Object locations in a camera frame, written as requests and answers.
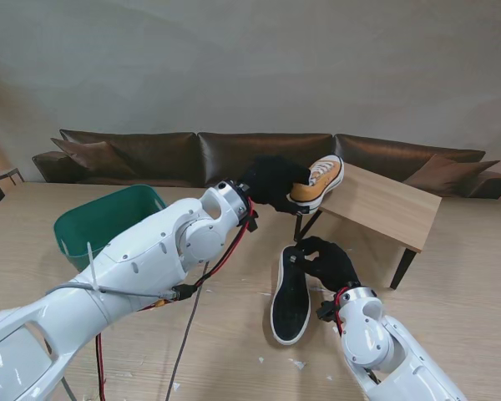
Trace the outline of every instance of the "black sneaker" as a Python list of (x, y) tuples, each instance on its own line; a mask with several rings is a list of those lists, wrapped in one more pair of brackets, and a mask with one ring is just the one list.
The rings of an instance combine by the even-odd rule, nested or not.
[(295, 344), (310, 319), (310, 294), (305, 273), (290, 262), (294, 246), (282, 250), (278, 262), (278, 283), (271, 305), (271, 328), (282, 345)]

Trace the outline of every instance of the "white shoe sole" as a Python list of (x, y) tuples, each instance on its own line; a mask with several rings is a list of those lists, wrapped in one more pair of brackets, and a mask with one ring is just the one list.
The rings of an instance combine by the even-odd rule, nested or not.
[(340, 158), (340, 163), (342, 165), (340, 174), (338, 174), (337, 177), (328, 184), (328, 187), (325, 188), (323, 193), (318, 198), (311, 200), (309, 202), (295, 202), (291, 198), (291, 196), (288, 195), (288, 199), (293, 203), (297, 203), (297, 205), (299, 206), (309, 206), (310, 210), (306, 214), (313, 215), (317, 211), (317, 209), (319, 209), (319, 206), (321, 205), (321, 202), (323, 202), (323, 198), (325, 197), (325, 195), (334, 188), (336, 188), (338, 185), (340, 185), (341, 182), (343, 181), (343, 176), (345, 175), (345, 165), (343, 164), (343, 160), (341, 158)]
[(273, 324), (273, 307), (275, 306), (276, 294), (278, 294), (279, 290), (282, 287), (282, 283), (284, 282), (284, 262), (283, 262), (284, 257), (283, 257), (283, 254), (284, 254), (284, 251), (286, 250), (286, 248), (288, 248), (290, 246), (293, 246), (293, 245), (286, 246), (284, 249), (282, 249), (281, 258), (278, 261), (278, 280), (276, 282), (276, 291), (275, 291), (275, 296), (273, 297), (273, 303), (271, 304), (271, 330), (273, 331), (273, 337), (275, 338), (275, 340), (278, 341), (282, 345), (293, 345), (301, 339), (302, 335), (306, 331), (306, 327), (308, 326), (308, 322), (310, 321), (310, 310), (311, 310), (310, 291), (308, 290), (308, 286), (306, 285), (306, 294), (308, 296), (308, 313), (306, 314), (306, 320), (304, 321), (304, 324), (302, 325), (301, 331), (299, 332), (299, 334), (297, 334), (297, 336), (295, 338), (293, 338), (292, 340), (289, 340), (289, 341), (283, 340), (282, 338), (278, 337), (278, 335), (276, 334), (276, 331), (275, 331), (275, 325)]

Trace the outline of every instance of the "green basket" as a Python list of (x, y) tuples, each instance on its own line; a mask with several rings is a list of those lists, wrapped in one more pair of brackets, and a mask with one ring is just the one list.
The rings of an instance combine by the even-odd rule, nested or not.
[(60, 216), (53, 225), (59, 250), (81, 272), (89, 265), (87, 243), (96, 257), (121, 232), (164, 209), (148, 185), (132, 185)]

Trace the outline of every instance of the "black table leg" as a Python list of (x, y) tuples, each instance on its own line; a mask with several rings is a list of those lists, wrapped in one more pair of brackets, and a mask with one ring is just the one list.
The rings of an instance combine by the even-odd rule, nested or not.
[(311, 227), (314, 225), (314, 223), (319, 218), (321, 213), (322, 211), (317, 211), (316, 213), (314, 213), (314, 216), (311, 217), (311, 219), (306, 223), (306, 225), (302, 228), (302, 230), (301, 230), (302, 216), (298, 215), (297, 221), (295, 223), (295, 234), (293, 235), (293, 241), (298, 242), (299, 240), (304, 238), (308, 230), (311, 229)]
[(302, 215), (297, 215), (297, 220), (295, 221), (295, 232), (293, 233), (293, 241), (299, 241), (299, 235), (301, 234), (301, 224)]
[(392, 280), (392, 285), (390, 286), (392, 290), (397, 290), (397, 286), (401, 282), (402, 278), (404, 277), (405, 273), (408, 270), (408, 267), (414, 260), (414, 257), (416, 256), (416, 252), (411, 251), (410, 249), (405, 249), (404, 253), (402, 254), (401, 261), (399, 262), (399, 266), (397, 267), (397, 270), (395, 271), (395, 276), (393, 276)]

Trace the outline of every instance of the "shoelace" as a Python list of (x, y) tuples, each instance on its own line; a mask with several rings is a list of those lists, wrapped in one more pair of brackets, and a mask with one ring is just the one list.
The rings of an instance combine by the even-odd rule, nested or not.
[(330, 161), (320, 161), (316, 165), (314, 165), (311, 168), (311, 173), (310, 173), (310, 186), (313, 186), (319, 181), (321, 176), (334, 167), (334, 163)]

